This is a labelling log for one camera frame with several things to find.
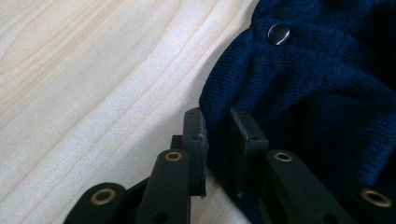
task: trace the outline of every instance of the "metal snap button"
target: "metal snap button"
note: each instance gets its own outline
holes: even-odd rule
[[[282,45],[288,41],[289,37],[290,30],[285,24],[274,24],[268,31],[268,40],[273,45]]]

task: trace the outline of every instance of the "black plastic tab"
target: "black plastic tab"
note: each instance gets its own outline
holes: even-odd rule
[[[268,151],[265,173],[289,223],[356,223],[295,154]]]
[[[396,223],[395,200],[374,186],[360,185],[349,189],[349,193],[335,193],[339,202],[361,224]]]
[[[232,152],[233,177],[238,193],[259,195],[268,139],[248,112],[232,108],[231,117],[228,147]]]
[[[142,202],[143,195],[146,191],[149,178],[146,178],[134,185],[130,189],[126,190],[122,205],[120,206],[120,215],[118,216],[116,223],[134,223],[137,215],[137,210]]]
[[[120,202],[125,188],[114,183],[103,183],[88,189],[67,216],[64,224],[118,223]]]
[[[181,144],[182,140],[183,140],[182,135],[173,135],[170,148],[182,149],[182,144]]]
[[[184,150],[158,156],[134,223],[190,223],[189,164]]]
[[[184,114],[182,148],[190,155],[191,196],[206,196],[206,152],[208,148],[205,119],[199,107]]]

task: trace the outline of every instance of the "blue sweater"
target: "blue sweater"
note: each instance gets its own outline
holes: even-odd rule
[[[283,23],[290,39],[267,39]],[[207,166],[236,197],[224,134],[231,107],[249,111],[270,141],[299,155],[330,189],[369,184],[396,196],[396,3],[264,1],[220,57],[200,98]]]

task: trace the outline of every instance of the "black plastic clip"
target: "black plastic clip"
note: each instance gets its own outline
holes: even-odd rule
[[[238,193],[260,198],[265,223],[396,223],[386,192],[370,186],[330,192],[297,155],[270,150],[247,111],[231,110],[229,139]]]
[[[190,196],[205,196],[206,152],[205,120],[194,108],[185,113],[183,135],[173,136],[150,178],[128,190],[114,183],[88,189],[64,223],[190,223]]]

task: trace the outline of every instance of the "wooden surface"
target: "wooden surface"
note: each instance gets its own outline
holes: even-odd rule
[[[149,176],[257,1],[0,0],[0,223]],[[192,223],[244,223],[214,181]]]

